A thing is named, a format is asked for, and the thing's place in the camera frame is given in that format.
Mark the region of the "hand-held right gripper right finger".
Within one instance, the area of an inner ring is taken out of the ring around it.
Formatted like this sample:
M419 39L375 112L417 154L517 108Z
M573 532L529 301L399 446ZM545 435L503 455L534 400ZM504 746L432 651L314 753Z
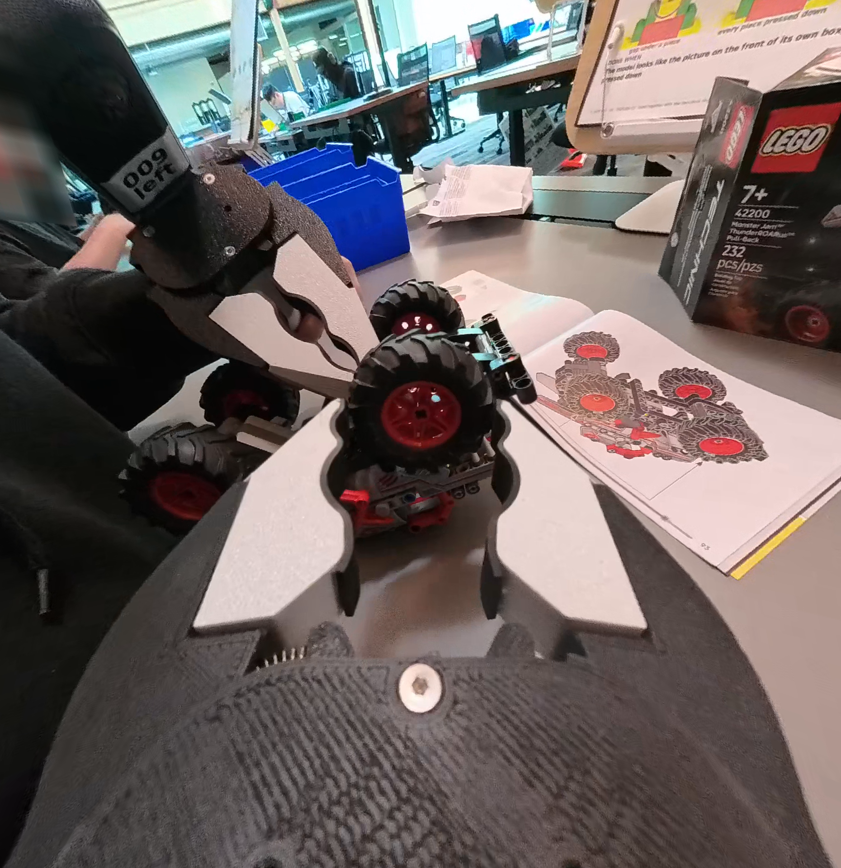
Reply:
M480 572L485 617L526 627L544 657L569 635L642 639L648 623L586 472L514 404L491 434L491 518Z

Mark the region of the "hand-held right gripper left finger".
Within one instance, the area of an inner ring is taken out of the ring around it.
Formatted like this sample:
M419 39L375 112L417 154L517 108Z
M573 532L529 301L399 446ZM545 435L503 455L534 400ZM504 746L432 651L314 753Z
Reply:
M330 479L345 458L345 410L343 401L327 404L241 485L231 515L193 532L207 556L193 639L252 634L283 652L332 623L360 651L354 529Z

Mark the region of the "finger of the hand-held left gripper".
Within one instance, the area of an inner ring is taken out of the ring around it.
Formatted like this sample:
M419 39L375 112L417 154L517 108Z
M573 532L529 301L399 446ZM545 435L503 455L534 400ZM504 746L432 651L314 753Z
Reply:
M276 296L288 300L275 285ZM354 374L333 362L319 343L296 339L284 314L263 289L254 289L221 302L210 316L216 325L239 340L284 383L333 399L346 399Z
M274 282L285 298L311 307L331 341L362 361L379 340L357 291L297 233L276 253Z

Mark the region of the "toy monster truck red wheels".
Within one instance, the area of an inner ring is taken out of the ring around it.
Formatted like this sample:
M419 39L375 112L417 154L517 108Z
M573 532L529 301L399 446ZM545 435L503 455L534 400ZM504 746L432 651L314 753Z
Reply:
M381 342L351 385L339 500L357 538L418 533L446 524L491 476L496 400L537 394L496 317L467 326L455 296L431 281L393 285L369 318ZM186 534L293 434L299 401L272 374L219 365L200 392L206 425L144 439L119 473L120 495L150 524Z

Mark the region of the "person's left hand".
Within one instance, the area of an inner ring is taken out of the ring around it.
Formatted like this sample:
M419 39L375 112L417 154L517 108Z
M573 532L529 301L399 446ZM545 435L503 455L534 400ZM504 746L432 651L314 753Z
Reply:
M318 343L325 331L325 324L319 317L318 311L303 305L288 307L289 311L284 315L288 331L298 340Z

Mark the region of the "blue plastic parts bin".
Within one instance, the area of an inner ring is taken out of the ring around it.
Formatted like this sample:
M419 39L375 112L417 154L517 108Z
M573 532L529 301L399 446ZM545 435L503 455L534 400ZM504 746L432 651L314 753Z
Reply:
M315 212L342 256L361 271L409 254L410 239L398 169L370 157L357 166L347 143L310 148L250 170Z

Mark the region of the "white board on stand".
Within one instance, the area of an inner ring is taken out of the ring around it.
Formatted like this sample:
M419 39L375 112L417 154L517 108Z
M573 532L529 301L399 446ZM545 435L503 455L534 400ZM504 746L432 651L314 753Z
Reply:
M258 43L258 3L231 3L231 128L228 148L232 157L248 172L272 163L260 144L262 128L262 52Z

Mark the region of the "open building instruction booklet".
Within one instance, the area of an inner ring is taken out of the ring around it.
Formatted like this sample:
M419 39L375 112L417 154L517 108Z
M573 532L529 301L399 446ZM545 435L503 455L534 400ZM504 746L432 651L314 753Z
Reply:
M841 488L841 419L688 353L621 311L476 271L445 283L467 325L490 313L521 355L527 412L628 504L741 577Z

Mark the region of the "white printed paper bag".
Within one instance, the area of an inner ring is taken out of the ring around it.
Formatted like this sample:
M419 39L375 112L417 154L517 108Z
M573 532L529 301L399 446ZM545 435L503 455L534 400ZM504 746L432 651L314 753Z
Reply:
M425 183L425 201L417 211L432 222L522 216L534 202L534 170L490 164L457 166L447 158L431 169L415 168Z

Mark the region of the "wooden office table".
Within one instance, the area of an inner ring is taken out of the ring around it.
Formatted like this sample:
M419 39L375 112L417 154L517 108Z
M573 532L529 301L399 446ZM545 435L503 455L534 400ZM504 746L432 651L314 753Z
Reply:
M301 132L308 141L349 137L355 126L372 119L383 132L385 154L403 173L414 169L413 158L433 140L434 117L429 99L429 82L385 89L360 97L293 122L292 132Z
M480 114L502 114L508 121L510 163L525 165L523 114L527 110L567 104L582 49L558 46L548 58L528 54L475 75L454 88L454 96L477 94Z

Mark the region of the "black office chair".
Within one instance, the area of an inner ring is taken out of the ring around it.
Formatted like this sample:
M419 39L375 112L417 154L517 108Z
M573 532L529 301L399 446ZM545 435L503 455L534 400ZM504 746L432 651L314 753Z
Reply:
M476 63L478 75L500 68L506 63L505 42L502 36L501 21L498 14L468 26L469 41ZM483 153L484 145L494 138L498 139L496 154L501 156L505 144L505 136L501 131L504 115L498 112L496 124L492 133L480 139L479 153Z
M406 86L419 82L428 84L429 55L426 43L413 49L402 51L397 56L397 79L399 86ZM437 143L440 138L439 124L430 95L430 89L426 87L426 115L429 121L429 139L431 143Z

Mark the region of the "grey flat tray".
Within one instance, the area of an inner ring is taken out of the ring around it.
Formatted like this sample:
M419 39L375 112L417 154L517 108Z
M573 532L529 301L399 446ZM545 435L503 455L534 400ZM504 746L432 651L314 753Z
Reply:
M524 216L613 223L670 178L640 176L534 176L534 198Z

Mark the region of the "white stand base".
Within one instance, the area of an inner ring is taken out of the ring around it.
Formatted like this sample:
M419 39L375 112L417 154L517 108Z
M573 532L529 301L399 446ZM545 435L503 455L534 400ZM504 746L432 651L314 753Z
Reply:
M622 213L613 226L626 233L670 235L685 184L684 178L671 180Z

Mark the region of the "black toy set box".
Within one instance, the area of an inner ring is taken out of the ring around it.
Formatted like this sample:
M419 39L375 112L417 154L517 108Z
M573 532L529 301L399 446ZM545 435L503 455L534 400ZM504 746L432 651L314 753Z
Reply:
M841 354L841 47L715 81L658 273L692 322Z

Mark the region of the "wooden board with printed sheet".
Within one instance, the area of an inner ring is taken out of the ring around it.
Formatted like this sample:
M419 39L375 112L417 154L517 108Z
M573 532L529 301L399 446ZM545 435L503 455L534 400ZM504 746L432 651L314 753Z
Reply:
M766 92L841 48L841 1L597 2L567 103L594 155L684 153L720 77Z

